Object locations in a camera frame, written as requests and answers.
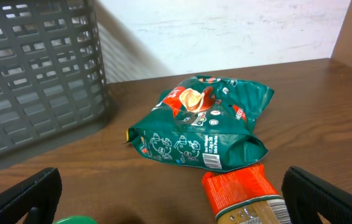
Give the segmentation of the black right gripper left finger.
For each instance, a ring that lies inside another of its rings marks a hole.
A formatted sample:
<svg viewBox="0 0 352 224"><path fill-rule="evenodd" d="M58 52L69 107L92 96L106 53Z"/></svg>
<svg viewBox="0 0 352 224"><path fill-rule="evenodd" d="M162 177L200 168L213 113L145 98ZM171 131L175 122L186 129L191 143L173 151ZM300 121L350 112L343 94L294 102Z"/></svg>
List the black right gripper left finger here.
<svg viewBox="0 0 352 224"><path fill-rule="evenodd" d="M58 169L44 168L0 193L0 223L52 223L61 194Z"/></svg>

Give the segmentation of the green Nescafe coffee bag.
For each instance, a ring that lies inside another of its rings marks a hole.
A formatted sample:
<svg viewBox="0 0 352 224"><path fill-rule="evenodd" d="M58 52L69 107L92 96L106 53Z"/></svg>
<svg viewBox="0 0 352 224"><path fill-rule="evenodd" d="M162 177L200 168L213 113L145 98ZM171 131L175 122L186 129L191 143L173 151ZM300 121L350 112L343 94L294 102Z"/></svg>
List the green Nescafe coffee bag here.
<svg viewBox="0 0 352 224"><path fill-rule="evenodd" d="M161 93L151 112L131 126L127 142L165 164L229 172L267 153L254 135L274 95L262 83L197 75Z"/></svg>

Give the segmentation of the orange spaghetti packet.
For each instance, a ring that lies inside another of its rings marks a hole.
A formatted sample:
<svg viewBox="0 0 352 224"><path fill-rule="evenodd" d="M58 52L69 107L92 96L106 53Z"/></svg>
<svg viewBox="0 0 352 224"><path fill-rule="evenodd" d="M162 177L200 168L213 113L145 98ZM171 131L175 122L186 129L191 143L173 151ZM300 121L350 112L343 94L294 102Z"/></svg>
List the orange spaghetti packet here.
<svg viewBox="0 0 352 224"><path fill-rule="evenodd" d="M256 164L202 180L217 224L291 224L284 199Z"/></svg>

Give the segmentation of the green lid jar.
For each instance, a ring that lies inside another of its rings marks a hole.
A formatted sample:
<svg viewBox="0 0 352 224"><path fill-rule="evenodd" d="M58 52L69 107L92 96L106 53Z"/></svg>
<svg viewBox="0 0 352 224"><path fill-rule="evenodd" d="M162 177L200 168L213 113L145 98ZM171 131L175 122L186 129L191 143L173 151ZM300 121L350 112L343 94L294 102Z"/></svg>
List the green lid jar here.
<svg viewBox="0 0 352 224"><path fill-rule="evenodd" d="M76 215L60 219L53 224L97 224L97 222L91 217Z"/></svg>

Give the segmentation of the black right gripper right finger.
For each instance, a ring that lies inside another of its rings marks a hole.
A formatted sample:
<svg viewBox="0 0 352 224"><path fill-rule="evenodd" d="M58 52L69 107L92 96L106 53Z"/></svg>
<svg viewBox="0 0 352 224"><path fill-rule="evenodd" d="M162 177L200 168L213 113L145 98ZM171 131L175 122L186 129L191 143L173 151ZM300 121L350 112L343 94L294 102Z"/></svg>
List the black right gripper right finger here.
<svg viewBox="0 0 352 224"><path fill-rule="evenodd" d="M288 168L282 194L293 224L352 224L352 195L302 168Z"/></svg>

